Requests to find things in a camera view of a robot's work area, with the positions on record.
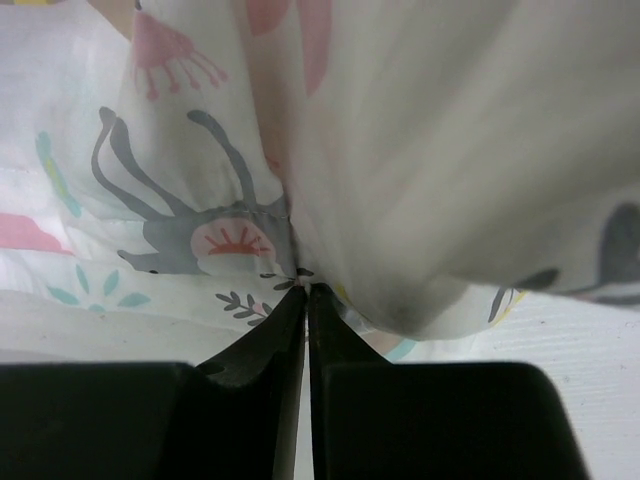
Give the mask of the floral white cloth napkin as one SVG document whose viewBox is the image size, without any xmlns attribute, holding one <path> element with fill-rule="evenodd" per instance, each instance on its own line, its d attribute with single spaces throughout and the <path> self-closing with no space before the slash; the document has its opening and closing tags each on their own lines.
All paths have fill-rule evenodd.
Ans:
<svg viewBox="0 0 640 480">
<path fill-rule="evenodd" d="M 229 334 L 639 306 L 635 1 L 5 1 L 1 291 Z"/>
</svg>

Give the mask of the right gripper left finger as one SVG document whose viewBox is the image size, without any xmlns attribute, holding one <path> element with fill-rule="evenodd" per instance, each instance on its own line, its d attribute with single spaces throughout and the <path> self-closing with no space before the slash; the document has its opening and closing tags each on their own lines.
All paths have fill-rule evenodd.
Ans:
<svg viewBox="0 0 640 480">
<path fill-rule="evenodd" d="M 1 369 L 5 479 L 290 479 L 306 293 L 192 366 L 32 363 Z"/>
</svg>

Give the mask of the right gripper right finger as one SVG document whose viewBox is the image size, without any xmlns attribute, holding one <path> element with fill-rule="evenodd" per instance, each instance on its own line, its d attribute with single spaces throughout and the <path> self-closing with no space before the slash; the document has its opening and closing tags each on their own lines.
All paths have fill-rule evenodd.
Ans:
<svg viewBox="0 0 640 480">
<path fill-rule="evenodd" d="M 515 362 L 394 364 L 339 316 L 325 285 L 308 303 L 318 479 L 585 479 L 561 398 Z"/>
</svg>

